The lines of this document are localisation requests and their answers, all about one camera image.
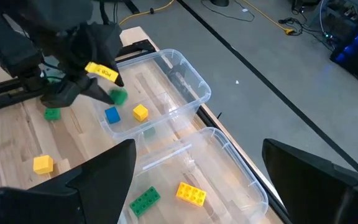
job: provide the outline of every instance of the clear plastic bin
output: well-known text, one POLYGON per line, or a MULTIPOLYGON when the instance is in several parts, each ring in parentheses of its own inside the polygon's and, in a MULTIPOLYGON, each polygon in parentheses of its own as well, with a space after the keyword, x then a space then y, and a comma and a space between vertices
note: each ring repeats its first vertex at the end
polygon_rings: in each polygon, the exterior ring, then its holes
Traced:
MULTIPOLYGON (((118 64, 128 99, 117 106, 121 121, 109 124, 104 111, 109 105, 93 101, 103 129, 114 139, 135 138, 136 134, 171 120, 174 129, 186 126, 202 103, 209 100, 211 89, 184 56, 167 49, 118 64), (146 121, 139 122, 132 110, 139 104, 149 111, 146 121)), ((106 91, 117 88, 107 79, 98 78, 106 91)))
POLYGON ((204 128, 138 158, 119 223, 258 223, 265 191, 225 135, 204 128), (202 207, 176 198, 180 182, 206 191, 202 207), (129 207, 153 186, 160 200, 137 218, 129 207))

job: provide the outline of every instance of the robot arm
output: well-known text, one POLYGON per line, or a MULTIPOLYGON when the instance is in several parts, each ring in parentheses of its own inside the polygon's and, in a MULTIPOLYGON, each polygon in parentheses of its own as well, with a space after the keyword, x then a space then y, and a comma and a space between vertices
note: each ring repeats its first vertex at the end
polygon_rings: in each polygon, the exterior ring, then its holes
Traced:
MULTIPOLYGON (((50 108, 70 106, 78 94, 114 104, 96 79, 86 75, 85 67, 94 62, 117 71, 114 59, 122 48, 121 29, 110 22, 88 25, 92 11, 90 0, 0 0, 0 66, 19 79, 22 96, 43 95, 41 102, 50 108), (14 31, 3 14, 19 24, 30 39, 14 31), (58 85, 40 76, 38 65, 44 61, 43 55, 54 56, 66 74, 58 85)), ((124 85, 120 75, 115 83, 124 85)), ((0 103, 11 98, 8 94, 0 103)))

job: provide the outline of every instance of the black cable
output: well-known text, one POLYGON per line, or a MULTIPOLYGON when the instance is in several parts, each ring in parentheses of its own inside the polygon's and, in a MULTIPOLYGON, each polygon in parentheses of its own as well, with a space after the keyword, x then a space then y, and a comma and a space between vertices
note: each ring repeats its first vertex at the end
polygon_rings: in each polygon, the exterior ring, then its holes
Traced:
MULTIPOLYGON (((224 16, 224 17, 226 17, 226 18, 235 19, 235 20, 244 21, 244 22, 252 22, 252 21, 255 19, 255 16, 254 16, 253 13, 251 13, 249 10, 248 10, 247 12, 249 12, 249 14, 252 16, 252 19, 251 19, 251 20, 240 19, 240 18, 237 18, 237 17, 232 17, 232 16, 225 15, 225 14, 223 14, 223 13, 221 13, 221 12, 218 12, 218 11, 215 11, 215 10, 209 8, 207 5, 204 4, 205 1, 209 1, 209 0, 201 0, 201 3, 202 3, 202 5, 203 5, 206 9, 208 9, 208 10, 211 11, 211 12, 215 12, 216 14, 219 14, 219 15, 221 15, 221 16, 224 16)), ((239 4, 239 5, 241 6, 241 8, 245 9, 245 7, 242 6, 240 3, 238 3, 236 0, 234 0, 234 1, 235 1, 237 4, 239 4)))
POLYGON ((112 5, 112 22, 116 22, 116 6, 117 6, 117 3, 115 2, 112 5))
POLYGON ((298 19, 295 19, 293 17, 288 17, 286 19, 280 19, 278 21, 279 24, 285 24, 291 28, 294 28, 294 32, 290 35, 294 35, 294 36, 297 36, 297 35, 301 35, 303 33, 304 30, 307 30, 309 32, 318 32, 318 33, 321 33, 320 30, 311 30, 307 27, 305 27, 305 23, 301 23, 298 19))
POLYGON ((320 42, 320 43, 322 43, 328 50, 330 50, 330 51, 334 51, 334 47, 333 46, 330 46, 330 45, 328 45, 326 42, 324 42, 323 40, 320 40, 317 36, 315 36, 314 34, 312 34, 312 33, 309 33, 309 32, 307 32, 307 31, 305 31, 307 34, 310 34, 310 35, 312 35, 318 42, 320 42))
POLYGON ((303 15, 303 13, 301 13, 301 16, 305 19, 305 21, 302 23, 302 25, 305 25, 308 22, 308 19, 306 18, 305 15, 303 15))
POLYGON ((118 1, 116 2, 117 6, 116 6, 116 22, 118 22, 118 1))
POLYGON ((110 23, 109 17, 106 14, 106 10, 104 9, 104 0, 99 0, 99 10, 100 16, 103 20, 103 25, 108 25, 110 23))
POLYGON ((291 12, 292 12, 292 14, 294 14, 296 16, 299 15, 299 11, 296 9, 291 9, 291 12))

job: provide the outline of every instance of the lego duplo block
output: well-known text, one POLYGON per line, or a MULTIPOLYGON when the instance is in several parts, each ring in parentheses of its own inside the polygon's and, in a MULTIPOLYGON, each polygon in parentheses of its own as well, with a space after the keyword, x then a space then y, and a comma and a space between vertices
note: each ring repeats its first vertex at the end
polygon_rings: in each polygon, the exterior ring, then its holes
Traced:
POLYGON ((143 132, 143 136, 145 138, 151 138, 152 136, 154 136, 154 134, 155 134, 155 129, 153 127, 149 128, 149 129, 146 129, 143 132))
POLYGON ((159 199, 160 195, 155 190, 154 187, 149 188, 144 192, 141 196, 139 196, 136 200, 134 200, 130 207, 132 211, 135 213, 136 217, 141 216, 145 213, 152 205, 154 205, 159 199))
POLYGON ((137 107, 135 107, 134 117, 136 118, 136 120, 143 121, 148 117, 148 115, 149 115, 149 111, 143 105, 137 105, 137 107))
POLYGON ((201 207, 204 205, 206 192, 186 183, 180 182, 177 197, 201 207))
POLYGON ((125 89, 110 90, 109 96, 114 101, 115 105, 121 106, 127 101, 128 93, 125 89))
POLYGON ((60 119, 60 108, 47 108, 44 113, 47 121, 56 121, 60 119))
POLYGON ((53 159, 46 156, 39 156, 34 158, 33 170, 37 174, 47 174, 53 171, 53 159))
POLYGON ((114 124, 121 120, 119 117, 118 111, 116 107, 112 107, 110 109, 107 109, 104 111, 106 113, 107 120, 109 121, 109 124, 114 124))

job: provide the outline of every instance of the green lego brick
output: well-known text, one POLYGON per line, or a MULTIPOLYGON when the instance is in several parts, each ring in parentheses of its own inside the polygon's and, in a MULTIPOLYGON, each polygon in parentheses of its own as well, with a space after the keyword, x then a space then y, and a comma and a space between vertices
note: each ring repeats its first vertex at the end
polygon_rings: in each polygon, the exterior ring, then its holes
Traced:
POLYGON ((58 83, 61 81, 61 79, 55 78, 55 77, 47 77, 48 78, 48 82, 50 83, 58 83))
POLYGON ((109 96, 114 101, 115 105, 121 106, 127 101, 128 93, 122 88, 119 90, 110 90, 109 96))
POLYGON ((154 205, 159 199, 160 195, 155 190, 154 187, 149 188, 144 192, 141 196, 139 196, 136 200, 134 200, 130 207, 132 211, 135 213, 136 217, 140 217, 145 213, 152 205, 154 205))
POLYGON ((155 134, 155 129, 153 127, 146 129, 143 132, 145 138, 151 138, 152 136, 154 136, 154 134, 155 134))
POLYGON ((44 113, 47 121, 56 121, 60 119, 60 108, 47 108, 44 113))

